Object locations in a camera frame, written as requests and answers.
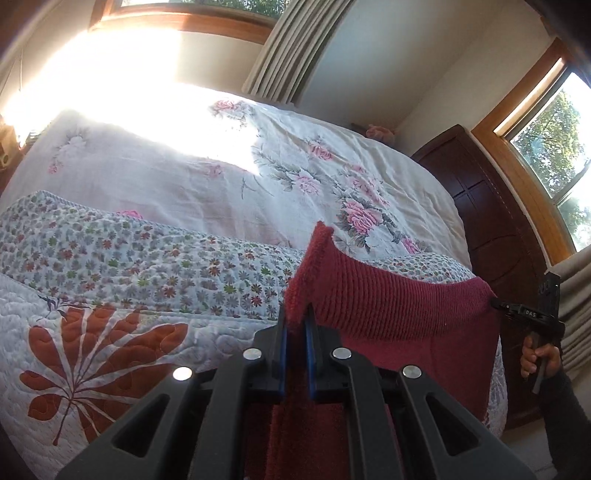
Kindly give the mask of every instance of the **red knitted fabric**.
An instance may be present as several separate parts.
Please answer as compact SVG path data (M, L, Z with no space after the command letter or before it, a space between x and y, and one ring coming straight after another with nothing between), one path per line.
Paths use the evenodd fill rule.
M307 398L301 321L309 303L319 325L338 329L374 365L418 365L477 418L486 412L500 320L489 286L480 278L428 284L370 267L341 253L332 232L318 223L285 292L287 398L272 413L265 480L349 477L341 407ZM261 465L249 464L259 480Z

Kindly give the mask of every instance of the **bed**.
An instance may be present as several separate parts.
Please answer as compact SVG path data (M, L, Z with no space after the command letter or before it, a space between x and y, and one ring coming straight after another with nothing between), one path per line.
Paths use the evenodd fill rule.
M395 150L193 86L113 102L62 112L0 197L0 424L42 480L172 365L272 325L318 220L379 268L473 277L452 197ZM499 341L486 421L505 418Z

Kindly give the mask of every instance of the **window sill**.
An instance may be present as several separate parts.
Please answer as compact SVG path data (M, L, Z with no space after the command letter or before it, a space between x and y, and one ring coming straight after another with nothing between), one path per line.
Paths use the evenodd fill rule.
M159 4L117 8L114 0L97 0L91 30L150 27L209 33L264 44L277 20L212 5Z

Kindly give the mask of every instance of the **pink rose print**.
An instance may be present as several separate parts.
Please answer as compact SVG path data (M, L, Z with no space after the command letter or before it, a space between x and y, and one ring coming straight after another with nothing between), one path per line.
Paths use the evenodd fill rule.
M217 110L236 110L238 109L238 104L232 102L231 100L218 100L215 103L215 108Z
M359 173L367 173L367 170L365 170L365 168L363 168L361 165L353 165L351 170L358 171Z
M367 198L369 198L372 202L376 203L380 206L389 206L390 203L385 200L379 191L376 189L375 180L372 179L359 179L357 177L350 176L349 177L350 185L357 190L358 192L363 193Z
M307 193L308 195L318 195L322 186L320 182L316 180L312 175L310 175L305 170L300 170L297 175L288 174L289 178L291 178L296 187L298 187L302 192Z
M419 254L421 251L418 249L417 244L411 239L410 237L403 236L402 237L402 244L404 248L407 249L407 252L411 255Z
M209 171L206 173L206 175L210 179L216 179L222 174L222 167L220 165L209 165L208 168Z
M64 164L62 162L60 162L59 160L54 159L50 164L49 167L47 167L47 173L53 175L57 172L60 171L60 169L64 166Z
M374 226L382 223L382 214L379 211L365 208L355 200L347 200L343 210L347 214L347 223L360 235L367 236Z
M119 215L127 215L128 217L133 217L133 218L139 218L139 219L144 218L135 210L120 210L119 212L115 212L115 213L118 213Z
M325 147L316 142L309 142L310 153L321 160L332 160L334 155Z

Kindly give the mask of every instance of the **curtain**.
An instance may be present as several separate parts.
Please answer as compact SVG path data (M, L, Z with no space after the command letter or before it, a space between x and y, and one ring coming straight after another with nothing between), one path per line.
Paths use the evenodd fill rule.
M242 91L297 103L312 68L353 0L290 0Z
M558 318L566 324L564 370L574 371L591 361L591 245L550 271L561 280Z

